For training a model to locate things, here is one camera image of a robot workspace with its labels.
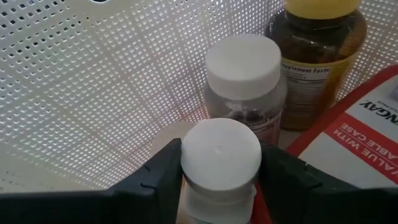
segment cap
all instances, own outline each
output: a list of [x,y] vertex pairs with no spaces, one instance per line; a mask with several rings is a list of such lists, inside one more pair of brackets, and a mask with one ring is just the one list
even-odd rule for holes
[[306,19],[335,19],[355,11],[361,0],[286,0],[285,9]]
[[205,62],[210,88],[229,100],[259,98],[280,78],[280,49],[273,40],[254,34],[227,37],[208,51]]
[[261,146],[244,124],[215,118],[200,121],[182,141],[181,166],[187,182],[206,191],[234,191],[252,184]]

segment amber supplement bottle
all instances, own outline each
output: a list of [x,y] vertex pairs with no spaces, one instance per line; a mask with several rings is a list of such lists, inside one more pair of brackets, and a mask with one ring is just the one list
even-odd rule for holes
[[304,130],[334,102],[366,37],[360,0],[286,0],[266,28],[280,47],[288,95],[282,128]]

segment label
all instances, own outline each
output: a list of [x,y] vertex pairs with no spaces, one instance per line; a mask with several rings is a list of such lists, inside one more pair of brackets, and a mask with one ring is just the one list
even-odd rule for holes
[[325,133],[398,184],[398,143],[346,113],[329,126]]
[[246,125],[256,134],[256,136],[266,143],[277,145],[280,130],[280,117],[282,111],[269,116],[267,119]]
[[283,58],[281,72],[288,86],[285,114],[312,117],[320,104],[329,104],[351,61],[349,57],[333,63],[311,64]]
[[398,75],[377,86],[339,115],[299,158],[359,188],[396,187],[397,90]]

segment white bottle cap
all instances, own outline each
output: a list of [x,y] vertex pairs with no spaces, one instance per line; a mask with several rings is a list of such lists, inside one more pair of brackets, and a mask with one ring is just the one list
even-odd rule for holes
[[181,166],[193,189],[235,193],[254,182],[261,146],[244,124],[227,118],[200,121],[182,141]]
[[261,35],[227,37],[206,55],[210,88],[229,100],[259,98],[275,88],[280,78],[280,49]]

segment clear plastic bottle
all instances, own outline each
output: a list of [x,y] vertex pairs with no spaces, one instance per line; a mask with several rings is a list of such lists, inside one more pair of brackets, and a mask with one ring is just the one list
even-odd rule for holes
[[275,42],[251,34],[227,37],[211,47],[206,68],[211,118],[235,119],[259,139],[277,144],[287,87]]

